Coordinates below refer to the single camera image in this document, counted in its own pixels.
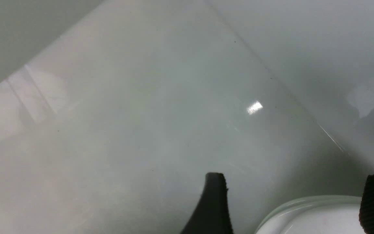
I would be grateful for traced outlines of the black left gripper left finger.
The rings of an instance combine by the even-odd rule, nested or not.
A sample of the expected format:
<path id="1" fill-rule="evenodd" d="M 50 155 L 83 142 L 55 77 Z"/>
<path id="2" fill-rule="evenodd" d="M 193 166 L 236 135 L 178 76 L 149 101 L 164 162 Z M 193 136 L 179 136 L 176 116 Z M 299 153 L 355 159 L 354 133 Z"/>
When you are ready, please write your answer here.
<path id="1" fill-rule="evenodd" d="M 199 202 L 181 234 L 233 234 L 227 194 L 224 175 L 208 172 Z"/>

